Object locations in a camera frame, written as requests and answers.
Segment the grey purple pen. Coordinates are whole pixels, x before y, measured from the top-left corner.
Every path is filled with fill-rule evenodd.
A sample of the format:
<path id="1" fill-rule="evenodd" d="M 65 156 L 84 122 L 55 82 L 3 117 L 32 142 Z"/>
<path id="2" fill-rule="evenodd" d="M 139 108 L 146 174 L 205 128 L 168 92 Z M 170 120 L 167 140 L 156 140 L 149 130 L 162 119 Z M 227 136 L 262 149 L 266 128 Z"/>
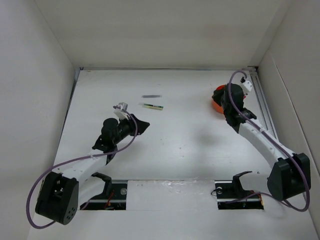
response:
<path id="1" fill-rule="evenodd" d="M 159 94 L 148 94 L 148 95 L 142 95 L 142 98 L 161 98 L 162 95 Z"/>

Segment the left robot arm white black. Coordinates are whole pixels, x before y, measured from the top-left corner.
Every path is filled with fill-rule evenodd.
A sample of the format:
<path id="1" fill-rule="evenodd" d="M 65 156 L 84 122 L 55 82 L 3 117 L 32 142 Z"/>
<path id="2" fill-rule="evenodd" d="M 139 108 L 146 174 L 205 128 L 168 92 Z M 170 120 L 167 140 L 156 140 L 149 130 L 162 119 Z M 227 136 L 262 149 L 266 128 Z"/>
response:
<path id="1" fill-rule="evenodd" d="M 112 193 L 112 179 L 99 173 L 99 169 L 120 152 L 118 144 L 122 140 L 142 135 L 149 126 L 149 122 L 129 113 L 119 119 L 106 119 L 90 155 L 74 160 L 73 165 L 62 172 L 50 170 L 46 174 L 35 212 L 55 223 L 67 225 L 91 198 L 107 198 Z"/>

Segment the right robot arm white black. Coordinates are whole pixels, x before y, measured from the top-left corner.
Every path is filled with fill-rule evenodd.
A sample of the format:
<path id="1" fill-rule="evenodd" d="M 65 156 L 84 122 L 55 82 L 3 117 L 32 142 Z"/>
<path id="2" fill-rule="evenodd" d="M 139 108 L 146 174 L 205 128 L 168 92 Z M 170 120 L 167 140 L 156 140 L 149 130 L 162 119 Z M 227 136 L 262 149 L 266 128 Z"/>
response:
<path id="1" fill-rule="evenodd" d="M 244 107 L 245 94 L 238 84 L 218 87 L 212 99 L 223 109 L 224 117 L 235 132 L 248 140 L 271 167 L 267 188 L 278 201 L 296 195 L 310 195 L 310 159 L 305 153 L 295 153 L 282 145 L 261 125 L 257 117 Z"/>

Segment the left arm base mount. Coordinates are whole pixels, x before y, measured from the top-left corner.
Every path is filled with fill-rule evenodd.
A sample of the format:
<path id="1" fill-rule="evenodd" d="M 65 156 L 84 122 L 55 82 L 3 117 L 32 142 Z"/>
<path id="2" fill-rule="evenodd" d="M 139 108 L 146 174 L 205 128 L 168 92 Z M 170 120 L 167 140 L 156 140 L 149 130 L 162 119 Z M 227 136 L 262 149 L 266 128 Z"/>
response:
<path id="1" fill-rule="evenodd" d="M 126 209 L 127 180 L 113 180 L 96 172 L 79 188 L 79 210 L 122 211 Z"/>

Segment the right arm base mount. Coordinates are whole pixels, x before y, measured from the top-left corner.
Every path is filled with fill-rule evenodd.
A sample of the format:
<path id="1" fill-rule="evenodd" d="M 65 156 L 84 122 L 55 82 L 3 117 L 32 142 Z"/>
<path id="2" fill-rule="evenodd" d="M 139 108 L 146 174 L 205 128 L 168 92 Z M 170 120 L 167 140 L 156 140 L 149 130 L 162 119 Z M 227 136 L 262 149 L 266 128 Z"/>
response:
<path id="1" fill-rule="evenodd" d="M 252 171 L 244 171 L 234 175 L 231 180 L 215 181 L 215 188 L 210 194 L 216 197 L 219 210 L 264 210 L 261 195 L 254 190 L 244 189 L 241 184 L 240 177 L 250 173 Z"/>

